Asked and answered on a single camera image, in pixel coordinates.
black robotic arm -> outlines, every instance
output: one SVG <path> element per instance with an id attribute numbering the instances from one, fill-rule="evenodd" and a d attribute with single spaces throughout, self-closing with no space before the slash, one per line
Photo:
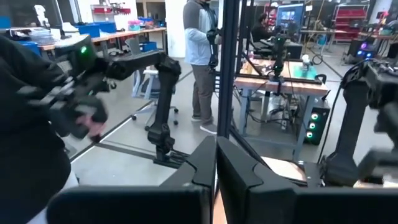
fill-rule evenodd
<path id="1" fill-rule="evenodd" d="M 70 62 L 69 77 L 49 93 L 25 86 L 19 90 L 30 103 L 42 106 L 49 112 L 56 132 L 61 136 L 72 134 L 83 139 L 88 128 L 76 124 L 77 117 L 88 114 L 93 121 L 105 123 L 108 115 L 104 103 L 96 97 L 98 92 L 109 92 L 116 85 L 109 85 L 109 79 L 125 80 L 140 68 L 155 65 L 159 71 L 160 96 L 155 121 L 149 129 L 148 140 L 156 145 L 157 159 L 154 162 L 177 168 L 188 156 L 173 150 L 174 139 L 170 137 L 167 124 L 169 118 L 172 89 L 181 74 L 179 62 L 171 59 L 163 51 L 151 51 L 139 55 L 112 58 L 107 61 L 98 57 L 90 37 L 66 40 L 56 45 L 58 62 Z M 92 138 L 100 141 L 100 136 Z"/>

wooden board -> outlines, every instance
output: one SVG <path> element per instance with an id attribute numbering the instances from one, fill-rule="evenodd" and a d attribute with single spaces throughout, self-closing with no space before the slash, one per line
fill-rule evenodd
<path id="1" fill-rule="evenodd" d="M 166 28 L 155 28 L 155 29 L 146 29 L 146 30 L 140 30 L 140 31 L 124 31 L 124 32 L 116 32 L 114 34 L 109 34 L 103 37 L 95 37 L 95 38 L 91 38 L 91 40 L 96 43 L 96 42 L 101 42 L 101 41 L 106 41 L 106 40 L 110 40 L 110 39 L 114 39 L 114 38 L 119 38 L 119 37 L 127 37 L 130 35 L 139 35 L 139 34 L 146 34 L 146 33 L 150 33 L 150 32 L 163 32 L 166 31 Z M 43 45 L 43 46 L 39 46 L 39 48 L 41 50 L 53 50 L 55 48 L 55 46 L 52 45 Z"/>
<path id="2" fill-rule="evenodd" d="M 274 64 L 274 61 L 271 60 L 253 60 L 254 64 L 266 66 Z M 294 66 L 301 65 L 300 62 L 285 62 L 284 69 L 281 73 L 283 77 L 289 77 L 290 75 L 293 78 L 294 74 Z M 250 74 L 250 75 L 258 75 L 258 73 L 252 69 L 248 68 L 248 63 L 246 62 L 242 69 L 242 74 Z M 258 78 L 237 78 L 235 79 L 235 85 L 238 88 L 250 88 L 252 90 L 266 90 L 266 91 L 277 91 L 278 83 L 270 82 L 267 80 L 261 80 Z M 303 94 L 303 95 L 325 95 L 328 91 L 328 88 L 325 84 L 317 85 L 317 84 L 308 84 L 308 83 L 297 83 L 297 82 L 284 82 L 282 84 L 281 92 L 284 93 L 294 93 L 294 94 Z"/>
<path id="3" fill-rule="evenodd" d="M 358 35 L 363 36 L 363 37 L 367 37 L 369 36 L 370 33 L 367 32 L 360 32 Z M 375 39 L 381 39 L 381 40 L 392 40 L 396 37 L 396 35 L 377 35 L 377 34 L 372 34 L 371 35 L 372 38 Z"/>
<path id="4" fill-rule="evenodd" d="M 300 30 L 303 34 L 345 34 L 343 30 Z"/>

table leg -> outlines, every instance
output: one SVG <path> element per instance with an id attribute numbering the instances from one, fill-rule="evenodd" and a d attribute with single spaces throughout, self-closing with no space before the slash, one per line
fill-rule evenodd
<path id="1" fill-rule="evenodd" d="M 107 41 L 101 41 L 101 50 L 102 50 L 103 57 L 105 59 L 109 59 Z"/>
<path id="2" fill-rule="evenodd" d="M 242 136 L 246 135 L 246 122 L 248 120 L 248 117 L 246 116 L 247 110 L 248 110 L 248 98 L 251 96 L 251 90 L 244 88 L 242 90 L 242 97 L 241 97 L 241 112 L 239 115 L 239 134 Z"/>
<path id="3" fill-rule="evenodd" d="M 331 34 L 331 36 L 330 36 L 330 40 L 329 40 L 329 44 L 328 44 L 328 52 L 330 52 L 331 53 L 331 50 L 330 50 L 330 46 L 333 44 L 333 42 L 335 41 L 335 35 L 336 34 Z"/>
<path id="4" fill-rule="evenodd" d="M 116 38 L 116 47 L 119 50 L 123 51 L 123 43 L 122 43 L 121 37 Z"/>
<path id="5" fill-rule="evenodd" d="M 298 134 L 296 147 L 293 150 L 293 161 L 299 160 L 300 153 L 303 149 L 304 139 L 307 135 L 308 122 L 310 122 L 314 102 L 315 102 L 314 96 L 307 97 L 307 102 L 305 103 L 305 113 L 303 117 L 303 122 L 300 125 L 300 132 Z"/>
<path id="6" fill-rule="evenodd" d="M 165 31 L 162 31 L 162 48 L 163 48 L 164 52 L 166 52 L 166 54 L 167 54 L 168 50 L 167 50 L 166 32 Z"/>
<path id="7" fill-rule="evenodd" d="M 269 97 L 270 97 L 270 92 L 266 91 L 266 94 L 262 98 L 261 121 L 267 121 Z"/>

gray pants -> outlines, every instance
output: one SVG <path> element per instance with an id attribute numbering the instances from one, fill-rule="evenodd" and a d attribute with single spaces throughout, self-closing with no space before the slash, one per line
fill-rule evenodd
<path id="1" fill-rule="evenodd" d="M 211 97 L 213 96 L 214 78 L 208 65 L 192 65 L 195 83 L 193 84 L 193 116 L 201 118 L 202 124 L 213 122 Z"/>

sneaker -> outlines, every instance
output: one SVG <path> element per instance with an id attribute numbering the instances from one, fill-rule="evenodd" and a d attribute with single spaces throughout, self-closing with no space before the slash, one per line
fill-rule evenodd
<path id="1" fill-rule="evenodd" d="M 191 121 L 192 122 L 200 122 L 201 121 L 200 116 L 192 116 Z"/>
<path id="2" fill-rule="evenodd" d="M 214 124 L 203 124 L 200 126 L 200 129 L 210 134 L 217 134 L 217 126 Z"/>

